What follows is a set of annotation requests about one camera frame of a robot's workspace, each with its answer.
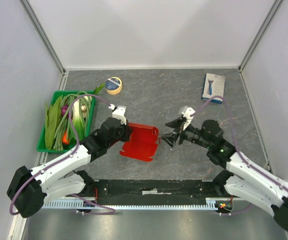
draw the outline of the white backdrop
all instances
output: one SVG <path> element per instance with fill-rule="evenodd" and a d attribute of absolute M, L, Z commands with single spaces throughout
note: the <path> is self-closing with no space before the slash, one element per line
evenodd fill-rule
<path fill-rule="evenodd" d="M 276 13 L 244 76 L 274 173 L 288 180 L 288 0 Z"/>
<path fill-rule="evenodd" d="M 45 100 L 60 73 L 18 0 L 0 0 L 0 240 L 12 216 L 7 188 L 17 168 L 36 164 Z"/>
<path fill-rule="evenodd" d="M 64 67 L 238 66 L 274 0 L 30 0 Z"/>

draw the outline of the leafy green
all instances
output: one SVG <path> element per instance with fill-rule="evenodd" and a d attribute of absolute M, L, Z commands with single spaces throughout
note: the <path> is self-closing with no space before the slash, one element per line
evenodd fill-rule
<path fill-rule="evenodd" d="M 56 128 L 60 122 L 60 102 L 62 97 L 59 97 L 53 105 L 45 105 L 45 146 L 48 150 L 53 147 L 54 135 Z"/>
<path fill-rule="evenodd" d="M 97 86 L 95 89 L 94 89 L 94 94 L 95 95 L 98 95 L 98 93 L 103 89 L 103 87 L 105 87 L 105 84 L 102 83 L 101 85 Z"/>

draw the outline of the green basket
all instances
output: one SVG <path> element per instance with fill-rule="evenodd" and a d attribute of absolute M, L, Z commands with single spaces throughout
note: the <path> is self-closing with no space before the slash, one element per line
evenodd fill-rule
<path fill-rule="evenodd" d="M 79 91 L 56 91 L 53 94 L 52 97 L 52 101 L 50 102 L 51 104 L 54 104 L 56 102 L 56 100 L 59 98 L 59 96 L 67 96 L 69 94 L 76 94 Z M 94 93 L 94 91 L 86 91 L 88 94 L 92 94 Z M 92 123 L 92 116 L 93 116 L 93 111 L 94 111 L 94 107 L 95 107 L 95 103 L 96 103 L 96 98 L 92 98 L 92 103 L 91 103 L 91 107 L 89 110 L 89 118 L 88 118 L 88 123 L 87 123 L 87 129 L 86 129 L 86 133 L 89 134 L 90 133 L 90 125 Z M 45 146 L 45 125 L 43 126 L 43 130 L 40 134 L 39 137 L 39 141 L 37 144 L 37 151 L 39 152 L 45 152 L 45 153 L 56 153 L 56 154 L 63 154 L 66 153 L 67 151 L 71 150 L 74 146 L 76 146 L 76 141 L 72 141 L 72 143 L 70 143 L 69 145 L 63 145 L 64 150 L 63 151 L 56 151 L 56 150 L 48 150 Z"/>

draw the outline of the gray table surface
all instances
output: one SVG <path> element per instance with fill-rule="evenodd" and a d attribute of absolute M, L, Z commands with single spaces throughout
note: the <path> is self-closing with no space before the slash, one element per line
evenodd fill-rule
<path fill-rule="evenodd" d="M 251 114 L 246 93 L 237 69 L 150 69 L 150 70 L 88 70 L 70 71 L 65 90 L 93 90 L 109 77 L 119 77 L 123 89 L 103 97 L 111 103 L 127 106 L 126 117 L 132 123 L 155 126 L 161 134 L 169 133 L 165 123 L 177 118 L 183 106 L 197 110 L 201 100 L 206 73 L 226 77 L 224 97 L 231 106 L 237 142 L 241 151 L 252 161 L 267 169 L 267 163 Z M 107 105 L 97 101 L 92 130 L 111 116 Z M 200 128 L 204 120 L 217 120 L 232 142 L 231 123 L 224 104 L 211 103 L 198 113 L 193 126 Z M 203 179 L 212 180 L 222 168 L 206 156 L 207 150 L 185 142 L 171 149 L 164 142 L 159 145 L 154 160 L 144 162 L 119 154 L 123 143 L 114 145 L 106 155 L 80 169 L 95 179 Z M 49 154 L 48 159 L 56 155 Z"/>

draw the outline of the tape roll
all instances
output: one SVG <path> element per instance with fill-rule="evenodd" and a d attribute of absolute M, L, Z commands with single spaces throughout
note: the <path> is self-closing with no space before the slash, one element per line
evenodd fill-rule
<path fill-rule="evenodd" d="M 123 88 L 122 80 L 118 77 L 110 77 L 105 82 L 105 89 L 108 94 L 118 94 Z"/>

